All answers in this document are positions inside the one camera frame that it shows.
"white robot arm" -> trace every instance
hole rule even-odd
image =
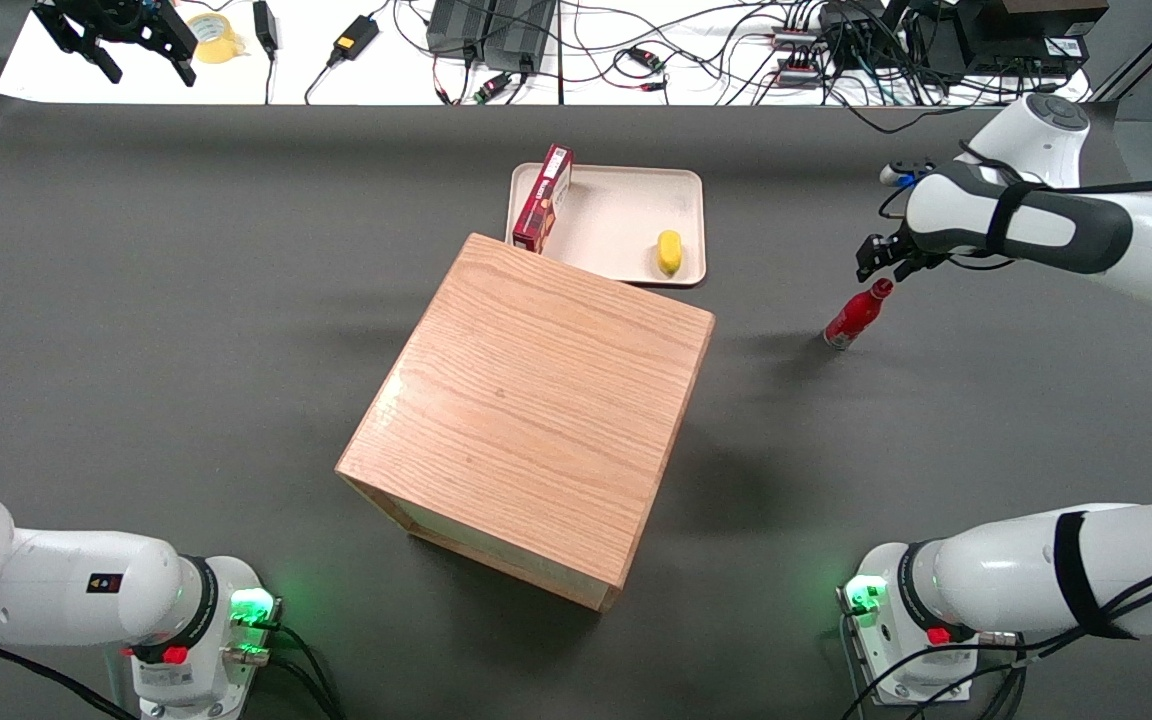
[[[0,644],[116,643],[149,717],[236,719],[276,615],[247,562],[129,533],[18,529],[0,503]]]
[[[954,256],[1001,256],[1152,305],[1152,183],[1079,187],[1087,131],[1083,109],[1056,97],[1014,103],[963,143],[963,156],[914,183],[899,232],[861,247],[858,279],[895,266],[904,281]],[[970,682],[958,681],[973,673],[982,637],[1151,635],[1152,602],[1114,606],[1146,578],[1152,506],[1094,505],[882,544],[840,598],[878,702],[964,702]]]

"red water bottle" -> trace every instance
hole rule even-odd
[[[835,350],[847,350],[847,347],[882,312],[882,301],[887,300],[895,287],[889,279],[882,278],[869,290],[861,291],[847,301],[838,318],[824,329],[824,341]]]

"beige tray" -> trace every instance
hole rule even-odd
[[[539,173],[539,162],[513,170],[507,238]],[[655,262],[657,236],[667,229],[682,236],[682,266],[673,278]],[[700,177],[690,170],[574,165],[571,190],[543,255],[614,281],[698,286],[705,279]]]

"wood grain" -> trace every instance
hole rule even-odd
[[[338,472],[622,588],[713,325],[471,236]]]

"gray tabletop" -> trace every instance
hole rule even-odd
[[[878,168],[947,158],[988,118],[886,137],[841,109],[0,99],[0,500],[20,526],[250,561],[356,719],[831,719],[850,696],[833,588],[867,548],[1152,502],[1145,306],[946,266],[850,351],[819,341],[856,245],[890,228]],[[502,233],[509,173],[551,141],[705,183],[708,281],[669,295],[717,335],[605,616],[406,537],[332,472],[467,234]],[[1085,170],[1121,173],[1102,128]],[[99,651],[26,652],[105,687]],[[91,715],[0,666],[0,717]],[[247,717],[314,708],[268,670]],[[1152,638],[1037,666],[1020,717],[1152,717]]]

